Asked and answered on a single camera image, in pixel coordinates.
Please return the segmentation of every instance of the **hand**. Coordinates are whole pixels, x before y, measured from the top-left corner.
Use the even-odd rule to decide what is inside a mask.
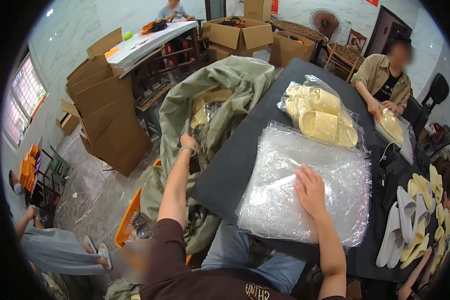
[[[392,113],[397,113],[398,112],[398,106],[390,101],[384,101],[383,105],[388,108],[389,111],[391,111]]]
[[[37,215],[37,207],[35,205],[28,206],[27,212],[25,213],[25,217],[29,220],[35,218]]]
[[[380,104],[378,104],[378,102],[375,100],[370,101],[368,103],[367,109],[369,114],[372,115],[375,120],[380,122],[380,119],[382,118],[382,110],[380,108]]]
[[[320,175],[305,164],[295,171],[300,180],[295,181],[295,188],[303,208],[313,217],[320,218],[328,212],[325,208],[325,183]]]
[[[173,12],[169,16],[166,17],[166,20],[173,20],[176,18],[176,16],[177,16],[177,13]]]
[[[182,136],[180,137],[180,144],[182,145],[182,147],[197,147],[197,141],[195,141],[195,139],[190,136],[188,132],[182,134]]]

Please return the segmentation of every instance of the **window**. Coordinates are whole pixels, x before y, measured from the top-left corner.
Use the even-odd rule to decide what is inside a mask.
[[[3,112],[4,132],[17,147],[45,94],[28,54],[15,74]]]

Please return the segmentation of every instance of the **black shirt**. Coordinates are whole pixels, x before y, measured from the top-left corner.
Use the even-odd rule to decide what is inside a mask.
[[[390,100],[390,96],[392,95],[392,91],[394,90],[395,85],[397,84],[400,77],[402,77],[402,73],[398,77],[394,77],[390,70],[388,70],[388,79],[385,81],[382,87],[378,90],[377,93],[373,95],[373,98],[377,99],[380,102]]]

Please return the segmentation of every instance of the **beige jacket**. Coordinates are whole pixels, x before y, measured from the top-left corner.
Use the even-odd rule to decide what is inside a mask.
[[[353,75],[350,84],[355,86],[357,81],[362,81],[370,94],[375,95],[375,93],[377,93],[385,84],[388,76],[390,76],[388,64],[389,61],[383,54],[372,54],[368,56],[360,66],[360,69]],[[390,102],[393,102],[398,106],[399,115],[401,115],[407,107],[407,101],[411,94],[410,78],[408,78],[407,74],[402,73],[402,77],[398,80],[390,96]]]

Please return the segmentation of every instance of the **black table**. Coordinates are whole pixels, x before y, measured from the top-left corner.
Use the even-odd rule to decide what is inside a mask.
[[[293,126],[290,117],[279,110],[276,103],[280,101],[283,92],[291,81],[303,83],[306,74],[315,75],[326,82],[340,95],[343,104],[349,110],[360,115],[358,123],[365,131],[365,146],[372,153],[374,190],[370,201],[369,226],[360,246],[351,248],[347,252],[347,273],[370,279],[405,281],[420,259],[416,259],[404,270],[399,268],[400,263],[391,270],[387,267],[378,268],[375,265],[388,217],[388,212],[382,208],[382,200],[376,196],[375,191],[377,186],[375,183],[378,180],[377,162],[380,159],[380,150],[387,145],[387,142],[375,132],[373,118],[368,113],[367,106],[356,89],[336,75],[312,63],[299,58],[290,61],[282,74],[240,123],[204,170],[204,173],[195,183],[192,197],[226,222],[236,224],[235,209],[252,175],[257,155],[258,137],[271,120]],[[407,189],[408,180],[412,178],[412,173],[416,172],[422,175],[417,163],[411,166],[402,157],[389,165],[387,169],[395,171],[399,185],[402,185],[405,189]],[[428,229],[431,236],[431,245],[433,234],[437,229],[435,214],[432,216]],[[279,251],[297,258],[309,262],[319,261],[320,253],[317,245],[279,239],[264,239],[264,241]]]

